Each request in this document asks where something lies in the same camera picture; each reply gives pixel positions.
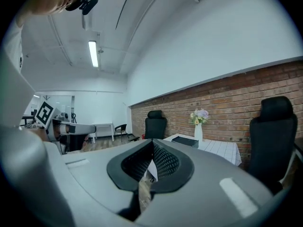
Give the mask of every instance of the light fixture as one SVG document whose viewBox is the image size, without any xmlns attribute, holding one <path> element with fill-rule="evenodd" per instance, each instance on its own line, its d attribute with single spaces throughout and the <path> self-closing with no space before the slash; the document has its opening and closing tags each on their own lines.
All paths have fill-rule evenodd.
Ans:
<svg viewBox="0 0 303 227">
<path fill-rule="evenodd" d="M 89 52 L 93 67 L 99 67 L 97 58 L 97 43 L 96 41 L 89 41 Z"/>
</svg>

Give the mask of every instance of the vase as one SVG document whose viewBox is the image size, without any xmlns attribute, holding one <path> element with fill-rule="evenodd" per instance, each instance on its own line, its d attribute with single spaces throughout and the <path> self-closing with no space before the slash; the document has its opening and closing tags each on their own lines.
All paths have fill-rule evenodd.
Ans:
<svg viewBox="0 0 303 227">
<path fill-rule="evenodd" d="M 202 141 L 203 141 L 202 123 L 196 124 L 195 140 L 198 140 L 199 146 L 202 146 Z"/>
</svg>

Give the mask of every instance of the white ceiling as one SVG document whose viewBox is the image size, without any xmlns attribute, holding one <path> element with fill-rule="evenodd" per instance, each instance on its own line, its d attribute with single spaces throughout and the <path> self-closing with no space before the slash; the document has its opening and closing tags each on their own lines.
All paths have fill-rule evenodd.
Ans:
<svg viewBox="0 0 303 227">
<path fill-rule="evenodd" d="M 152 35 L 185 3 L 194 0 L 99 0 L 82 28 L 80 10 L 31 18 L 22 34 L 24 67 L 37 65 L 99 70 L 126 75 L 136 65 Z M 99 68 L 93 68 L 88 41 L 97 41 Z"/>
</svg>

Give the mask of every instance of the chair headrest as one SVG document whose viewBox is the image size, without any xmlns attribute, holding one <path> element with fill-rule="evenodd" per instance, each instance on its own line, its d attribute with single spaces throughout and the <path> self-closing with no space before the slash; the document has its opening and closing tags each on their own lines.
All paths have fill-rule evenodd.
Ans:
<svg viewBox="0 0 303 227">
<path fill-rule="evenodd" d="M 147 117 L 150 119 L 162 119 L 162 110 L 149 111 Z"/>
<path fill-rule="evenodd" d="M 293 106 L 285 96 L 276 96 L 261 101 L 259 120 L 275 121 L 290 118 L 293 115 Z"/>
</svg>

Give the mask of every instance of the brick wall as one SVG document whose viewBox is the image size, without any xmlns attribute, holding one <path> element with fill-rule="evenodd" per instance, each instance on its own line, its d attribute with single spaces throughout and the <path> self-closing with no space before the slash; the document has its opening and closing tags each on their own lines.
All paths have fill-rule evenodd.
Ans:
<svg viewBox="0 0 303 227">
<path fill-rule="evenodd" d="M 280 64 L 205 83 L 132 106 L 133 134 L 145 132 L 151 110 L 162 110 L 168 124 L 165 137 L 176 133 L 194 135 L 189 115 L 204 108 L 210 120 L 202 126 L 206 139 L 235 141 L 242 167 L 250 160 L 249 123 L 259 116 L 262 99 L 288 97 L 298 117 L 297 137 L 303 137 L 303 61 Z"/>
</svg>

